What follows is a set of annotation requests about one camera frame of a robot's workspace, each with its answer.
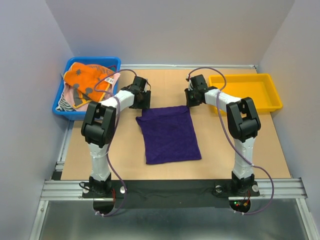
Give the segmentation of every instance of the blue bin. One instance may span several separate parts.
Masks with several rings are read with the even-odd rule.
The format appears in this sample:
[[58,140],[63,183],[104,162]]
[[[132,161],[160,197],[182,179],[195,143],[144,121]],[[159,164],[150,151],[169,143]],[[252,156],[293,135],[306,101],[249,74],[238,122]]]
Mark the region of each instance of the blue bin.
[[[110,68],[113,71],[118,71],[120,69],[121,60],[115,56],[77,56],[71,58],[65,66],[64,72],[68,71],[73,63],[82,63],[82,64],[98,64],[104,66],[106,68]],[[113,93],[117,93],[118,82],[115,84],[113,88]],[[85,111],[57,111],[56,107],[58,107],[58,102],[60,100],[61,94],[64,90],[64,80],[61,79],[61,83],[56,93],[55,100],[53,102],[52,111],[56,115],[64,116],[72,121],[81,121],[85,118]]]

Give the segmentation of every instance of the orange cloth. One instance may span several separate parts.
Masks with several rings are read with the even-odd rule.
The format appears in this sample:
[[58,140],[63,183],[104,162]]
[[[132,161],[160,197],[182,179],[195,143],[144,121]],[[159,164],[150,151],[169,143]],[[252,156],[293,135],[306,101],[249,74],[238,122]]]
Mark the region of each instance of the orange cloth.
[[[114,71],[110,70],[109,68],[101,65],[85,65],[79,62],[75,62],[74,64],[72,64],[69,71],[64,74],[63,79],[68,85],[77,89],[79,96],[87,95],[91,100],[100,102],[104,98],[106,93],[95,91],[94,86],[98,81],[104,79],[113,72]],[[96,89],[107,91],[109,86],[110,83],[102,81],[96,87]],[[88,102],[90,102],[90,100],[84,97],[83,105]]]

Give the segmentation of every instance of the yellow bin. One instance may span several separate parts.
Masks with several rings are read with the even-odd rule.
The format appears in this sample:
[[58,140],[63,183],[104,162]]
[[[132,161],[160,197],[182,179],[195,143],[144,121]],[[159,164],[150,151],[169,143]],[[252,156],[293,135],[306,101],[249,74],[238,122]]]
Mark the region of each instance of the yellow bin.
[[[272,78],[267,73],[225,75],[226,87],[223,92],[238,98],[253,99],[258,113],[273,112],[283,107]],[[209,86],[222,88],[224,80],[220,75],[209,77]]]

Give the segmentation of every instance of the purple fabric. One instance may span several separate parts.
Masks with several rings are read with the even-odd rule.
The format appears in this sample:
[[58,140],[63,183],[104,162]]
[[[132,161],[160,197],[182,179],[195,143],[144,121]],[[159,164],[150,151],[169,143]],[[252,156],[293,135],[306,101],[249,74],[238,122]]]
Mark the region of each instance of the purple fabric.
[[201,159],[187,106],[144,109],[136,121],[143,134],[146,164]]

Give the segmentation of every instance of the white wall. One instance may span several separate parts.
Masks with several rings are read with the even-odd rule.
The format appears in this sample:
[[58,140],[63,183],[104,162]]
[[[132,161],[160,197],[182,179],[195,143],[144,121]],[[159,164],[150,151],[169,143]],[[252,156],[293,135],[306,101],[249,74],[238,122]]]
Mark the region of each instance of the white wall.
[[46,0],[74,55],[257,64],[294,0]]
[[320,1],[296,0],[258,71],[270,73],[283,101],[273,114],[280,143],[320,231]]
[[0,239],[29,239],[66,121],[51,106],[72,57],[43,0],[0,7]]

